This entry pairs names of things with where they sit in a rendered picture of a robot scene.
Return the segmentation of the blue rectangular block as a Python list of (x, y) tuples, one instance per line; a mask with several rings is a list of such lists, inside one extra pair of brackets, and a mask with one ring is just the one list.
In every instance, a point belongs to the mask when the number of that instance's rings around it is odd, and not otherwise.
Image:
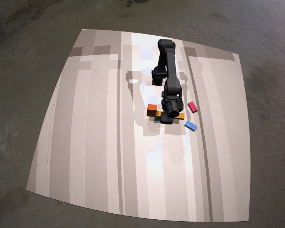
[(185, 124), (185, 126), (187, 127), (187, 128), (189, 128), (190, 130), (192, 130), (192, 131), (195, 131), (195, 129), (196, 129), (196, 125), (194, 125), (193, 123), (191, 123), (190, 121), (187, 121), (187, 123)]

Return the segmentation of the orange long bar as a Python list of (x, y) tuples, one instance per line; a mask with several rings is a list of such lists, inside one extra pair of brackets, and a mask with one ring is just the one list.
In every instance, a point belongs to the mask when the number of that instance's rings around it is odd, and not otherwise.
[[(157, 105), (148, 104), (148, 107), (147, 107), (147, 116), (148, 117), (159, 117), (160, 118), (161, 112), (164, 112), (164, 111), (157, 111)], [(179, 113), (179, 116), (177, 116), (173, 119), (184, 120), (184, 118), (185, 118), (185, 114)]]

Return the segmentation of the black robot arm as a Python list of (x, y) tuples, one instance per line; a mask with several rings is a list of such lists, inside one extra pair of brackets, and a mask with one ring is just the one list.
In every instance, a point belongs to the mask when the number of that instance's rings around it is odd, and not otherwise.
[(160, 56), (158, 66), (151, 71), (152, 85), (162, 86), (163, 78), (167, 77), (164, 85), (163, 99), (166, 103), (167, 116), (175, 118), (183, 110), (182, 87), (176, 74), (176, 44), (169, 39), (159, 39), (157, 45)]

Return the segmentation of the red flat bar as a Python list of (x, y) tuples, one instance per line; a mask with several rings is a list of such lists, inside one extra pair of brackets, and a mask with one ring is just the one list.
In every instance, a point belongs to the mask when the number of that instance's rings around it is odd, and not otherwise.
[(191, 109), (192, 113), (197, 112), (197, 108), (195, 107), (195, 104), (193, 102), (190, 102), (187, 105)]

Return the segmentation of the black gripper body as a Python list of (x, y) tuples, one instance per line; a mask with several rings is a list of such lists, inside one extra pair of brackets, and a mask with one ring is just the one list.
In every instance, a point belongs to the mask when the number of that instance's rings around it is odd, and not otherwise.
[[(164, 91), (162, 91), (161, 95), (164, 98)], [(167, 116), (166, 103), (164, 102), (164, 99), (162, 100), (162, 110), (164, 110), (164, 114), (160, 117), (160, 123), (171, 125), (173, 123), (173, 118), (169, 118)]]

